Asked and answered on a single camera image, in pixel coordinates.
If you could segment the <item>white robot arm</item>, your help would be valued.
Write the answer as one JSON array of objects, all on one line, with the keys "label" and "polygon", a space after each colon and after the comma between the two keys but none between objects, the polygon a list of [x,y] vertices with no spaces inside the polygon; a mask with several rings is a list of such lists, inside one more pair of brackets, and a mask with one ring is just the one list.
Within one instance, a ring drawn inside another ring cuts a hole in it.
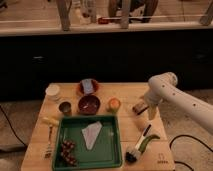
[{"label": "white robot arm", "polygon": [[178,78],[173,72],[155,75],[148,80],[149,90],[144,94],[144,101],[149,106],[149,118],[153,119],[157,106],[167,100],[213,135],[213,105],[179,90],[177,83]]}]

